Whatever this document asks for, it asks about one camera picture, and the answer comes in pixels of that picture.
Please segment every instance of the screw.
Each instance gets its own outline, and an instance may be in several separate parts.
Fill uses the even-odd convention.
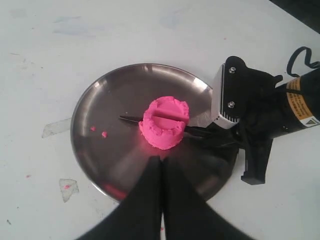
[[[236,68],[234,66],[229,68],[229,73],[234,74],[236,72]]]
[[[235,107],[235,102],[234,101],[231,101],[231,102],[228,102],[228,108],[230,109],[233,109]]]

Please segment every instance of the metal plate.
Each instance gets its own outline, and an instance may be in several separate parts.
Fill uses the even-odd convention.
[[[160,150],[147,143],[137,125],[118,119],[120,115],[142,116],[150,102],[161,96],[188,103],[190,126],[206,127],[212,122],[212,89],[194,75],[161,64],[121,67],[96,80],[74,110],[71,142],[76,159],[100,191],[121,201],[138,181],[149,156],[175,157],[208,200],[229,178],[236,151],[204,150],[187,135],[177,146]]]

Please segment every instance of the pink play dough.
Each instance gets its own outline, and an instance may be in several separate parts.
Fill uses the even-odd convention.
[[[139,128],[149,144],[167,150],[180,143],[188,122],[188,104],[173,96],[162,96],[150,103]]]

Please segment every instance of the white surface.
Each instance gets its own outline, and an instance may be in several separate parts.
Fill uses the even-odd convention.
[[[0,23],[2,240],[73,240],[117,205],[78,167],[69,131],[42,138],[108,71],[162,63],[210,83],[231,55],[273,75],[300,46],[320,60],[320,35],[267,0],[1,0]],[[240,180],[241,155],[209,203],[259,240],[319,239],[319,136],[276,139],[265,185]],[[66,203],[59,179],[77,181]]]

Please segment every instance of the warning label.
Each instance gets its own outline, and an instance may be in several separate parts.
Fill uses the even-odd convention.
[[[286,88],[300,91],[300,77],[288,82]],[[286,96],[294,115],[303,125],[313,127],[320,124],[320,121],[314,117],[308,108],[302,95],[287,92]]]

